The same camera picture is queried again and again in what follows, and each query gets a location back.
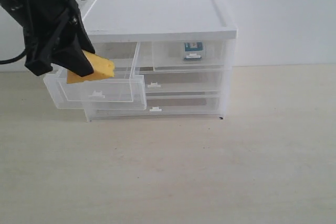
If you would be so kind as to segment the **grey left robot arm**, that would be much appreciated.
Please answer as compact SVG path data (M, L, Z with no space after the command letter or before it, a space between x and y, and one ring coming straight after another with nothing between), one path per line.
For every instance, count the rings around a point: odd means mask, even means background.
M95 49L76 0L1 0L1 7L22 26L25 44L21 54L1 60L2 65L25 58L25 67L36 76L51 72L52 65L81 77L94 72L85 52Z

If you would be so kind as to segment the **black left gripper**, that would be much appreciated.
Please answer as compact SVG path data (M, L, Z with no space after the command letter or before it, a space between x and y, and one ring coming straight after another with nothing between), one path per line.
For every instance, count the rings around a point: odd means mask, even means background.
M53 63L80 77L93 73L83 50L94 50L76 0L22 0L22 5L25 67L30 72L36 76L49 73ZM65 11L65 28L56 29ZM53 49L46 45L50 37L54 39Z

